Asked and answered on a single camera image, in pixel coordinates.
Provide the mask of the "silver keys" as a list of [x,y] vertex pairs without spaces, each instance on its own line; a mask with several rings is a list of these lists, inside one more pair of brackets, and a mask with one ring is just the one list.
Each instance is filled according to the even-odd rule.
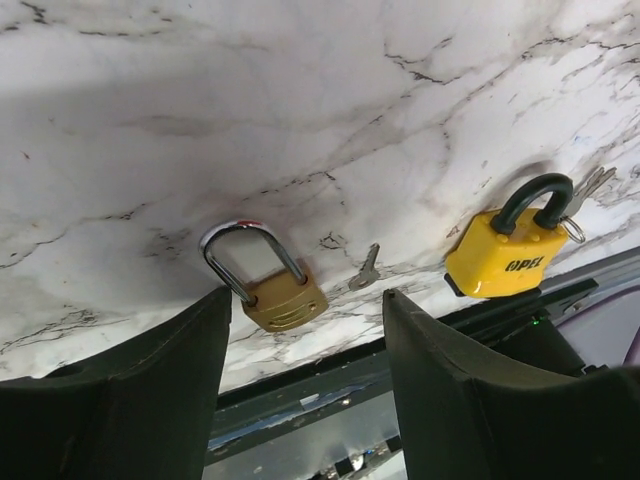
[[611,180],[616,174],[616,171],[616,167],[606,169],[605,167],[600,166],[591,172],[575,189],[573,198],[565,209],[564,216],[561,219],[561,224],[573,242],[577,244],[583,244],[586,242],[586,235],[574,220],[574,216],[579,212],[585,200],[592,196],[601,186]]

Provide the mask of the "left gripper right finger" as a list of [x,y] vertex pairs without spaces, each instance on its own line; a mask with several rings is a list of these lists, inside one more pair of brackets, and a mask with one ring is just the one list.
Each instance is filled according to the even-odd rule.
[[483,346],[398,290],[383,324],[411,479],[635,479],[639,371],[576,378]]

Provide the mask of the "small brass long-shackle padlock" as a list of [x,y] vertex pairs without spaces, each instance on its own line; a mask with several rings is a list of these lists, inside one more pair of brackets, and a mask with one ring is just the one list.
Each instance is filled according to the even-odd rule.
[[[245,285],[214,255],[215,243],[235,231],[253,231],[269,245],[282,269],[266,279]],[[204,233],[199,251],[208,266],[241,300],[244,314],[261,329],[280,333],[305,325],[329,307],[308,265],[294,259],[264,223],[239,219],[214,226]]]

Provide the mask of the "yellow padlock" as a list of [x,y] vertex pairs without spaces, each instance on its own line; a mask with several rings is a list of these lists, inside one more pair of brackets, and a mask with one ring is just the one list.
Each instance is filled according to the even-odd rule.
[[564,174],[535,177],[502,208],[475,215],[445,259],[445,281],[458,297],[491,299],[532,290],[569,240],[561,225],[573,197]]

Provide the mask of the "small silver key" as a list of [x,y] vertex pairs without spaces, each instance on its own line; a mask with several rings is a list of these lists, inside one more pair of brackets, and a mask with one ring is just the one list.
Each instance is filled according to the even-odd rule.
[[350,279],[348,283],[350,291],[362,290],[379,280],[380,273],[375,267],[379,251],[380,245],[378,243],[371,245],[362,268],[357,275]]

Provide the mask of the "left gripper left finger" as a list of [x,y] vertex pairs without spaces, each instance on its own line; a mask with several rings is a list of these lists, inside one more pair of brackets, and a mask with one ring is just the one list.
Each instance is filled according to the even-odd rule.
[[232,295],[35,379],[1,384],[4,479],[199,479]]

